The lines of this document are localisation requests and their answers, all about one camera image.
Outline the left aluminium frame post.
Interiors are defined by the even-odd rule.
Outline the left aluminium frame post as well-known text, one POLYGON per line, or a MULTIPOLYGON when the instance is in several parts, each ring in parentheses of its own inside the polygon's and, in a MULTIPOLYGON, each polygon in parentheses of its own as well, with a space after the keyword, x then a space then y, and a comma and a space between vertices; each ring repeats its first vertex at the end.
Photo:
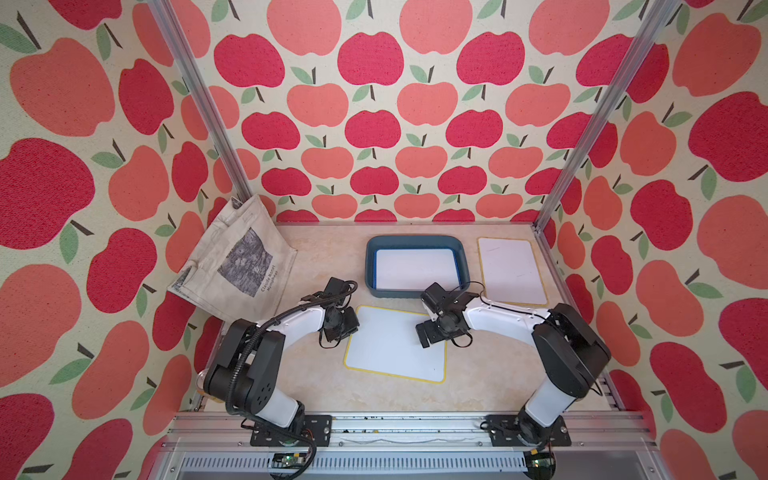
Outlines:
POLYGON ((205 124, 211 141, 219 153, 225 170, 233 183, 234 195, 242 202, 253 196, 248 178, 240 158, 224 127, 216 102, 208 85, 201 76, 192 49, 184 34, 171 1, 149 1, 152 14, 159 30, 172 53, 183 80, 195 101, 201 119, 205 124))

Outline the dark teal storage box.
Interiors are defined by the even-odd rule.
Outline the dark teal storage box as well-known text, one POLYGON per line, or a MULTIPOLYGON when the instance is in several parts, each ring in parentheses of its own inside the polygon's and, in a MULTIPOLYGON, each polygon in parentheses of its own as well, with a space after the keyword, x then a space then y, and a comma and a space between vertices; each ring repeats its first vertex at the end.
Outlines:
POLYGON ((371 238, 366 245, 365 283, 370 293, 376 298, 418 299, 424 291, 377 290, 373 285, 374 257, 381 249, 450 249, 454 253, 459 271, 459 283, 456 287, 443 287, 446 290, 466 286, 470 282, 470 273, 463 244, 455 237, 447 235, 380 235, 371 238))

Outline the right aluminium frame post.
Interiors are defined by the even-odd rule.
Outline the right aluminium frame post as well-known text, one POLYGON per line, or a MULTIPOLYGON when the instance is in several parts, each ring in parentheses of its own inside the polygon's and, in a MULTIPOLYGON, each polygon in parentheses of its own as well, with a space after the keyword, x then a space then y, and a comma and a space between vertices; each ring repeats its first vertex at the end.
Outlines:
POLYGON ((577 146, 572 153, 568 154, 560 176, 533 223, 533 232, 537 236, 543 235, 546 225, 556 208, 561 204, 562 198, 575 178, 580 165, 588 156, 612 112, 624 99, 629 85, 650 53, 658 36, 676 15, 675 11, 681 5, 682 1, 662 0, 654 1, 650 6, 650 10, 642 20, 640 28, 631 41, 613 79, 606 87, 605 94, 597 103, 597 108, 585 127, 577 146))

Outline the aluminium frame post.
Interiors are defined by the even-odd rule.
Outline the aluminium frame post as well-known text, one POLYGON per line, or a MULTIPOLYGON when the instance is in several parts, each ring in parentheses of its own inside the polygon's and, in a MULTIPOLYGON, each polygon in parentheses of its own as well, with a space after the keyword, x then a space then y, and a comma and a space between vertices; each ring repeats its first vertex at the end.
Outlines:
POLYGON ((681 5, 682 1, 662 0, 654 1, 650 6, 650 10, 642 20, 640 28, 631 41, 613 79, 606 87, 605 94, 597 103, 597 108, 585 127, 577 146, 572 153, 568 154, 560 176, 533 223, 533 232, 537 236, 543 235, 546 225, 556 208, 561 204, 562 198, 575 178, 580 165, 588 156, 612 112, 624 99, 629 85, 650 53, 658 36, 676 15, 675 11, 681 5))
POLYGON ((233 183, 234 195, 242 202, 253 196, 248 178, 240 158, 224 127, 216 102, 208 85, 201 76, 192 49, 184 34, 171 1, 149 1, 152 14, 159 30, 172 53, 183 80, 195 101, 201 119, 205 124, 211 141, 219 153, 225 170, 233 183))

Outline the beige printed tote bag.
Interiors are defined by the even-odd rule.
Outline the beige printed tote bag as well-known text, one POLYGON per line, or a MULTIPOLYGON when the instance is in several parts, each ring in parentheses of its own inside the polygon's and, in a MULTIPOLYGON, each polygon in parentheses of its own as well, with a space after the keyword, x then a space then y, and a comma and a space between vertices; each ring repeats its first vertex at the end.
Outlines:
POLYGON ((297 256, 260 198, 222 208, 167 291, 232 323, 271 318, 297 256))

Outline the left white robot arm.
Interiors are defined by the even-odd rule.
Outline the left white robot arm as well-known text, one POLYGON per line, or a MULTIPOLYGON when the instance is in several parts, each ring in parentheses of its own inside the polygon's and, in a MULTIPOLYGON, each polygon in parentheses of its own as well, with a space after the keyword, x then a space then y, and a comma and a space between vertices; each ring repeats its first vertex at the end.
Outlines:
POLYGON ((277 387, 285 350, 317 333, 329 348, 354 334, 359 320, 351 306, 298 306, 262 325, 241 319, 227 331, 203 380, 203 391, 227 412, 298 435, 305 407, 277 387))

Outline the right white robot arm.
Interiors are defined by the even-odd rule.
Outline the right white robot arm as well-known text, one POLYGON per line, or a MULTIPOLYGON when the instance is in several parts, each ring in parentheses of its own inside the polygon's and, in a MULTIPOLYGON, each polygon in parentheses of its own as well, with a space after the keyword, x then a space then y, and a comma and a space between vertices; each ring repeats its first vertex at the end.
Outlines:
POLYGON ((505 306, 473 292, 434 283, 421 294, 429 319, 416 326, 421 346, 486 331, 536 348, 546 378, 517 414, 511 433, 527 446, 547 443, 552 427, 591 390, 612 358, 608 346, 572 306, 505 306))

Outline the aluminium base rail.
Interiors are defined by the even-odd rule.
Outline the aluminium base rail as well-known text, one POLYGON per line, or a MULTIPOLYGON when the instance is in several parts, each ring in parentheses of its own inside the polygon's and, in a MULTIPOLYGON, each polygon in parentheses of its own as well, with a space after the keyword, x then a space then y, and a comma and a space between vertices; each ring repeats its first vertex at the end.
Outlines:
POLYGON ((307 419, 316 454, 223 413, 180 414, 150 461, 150 479, 669 479, 643 418, 565 414, 539 447, 509 412, 320 413, 307 419))

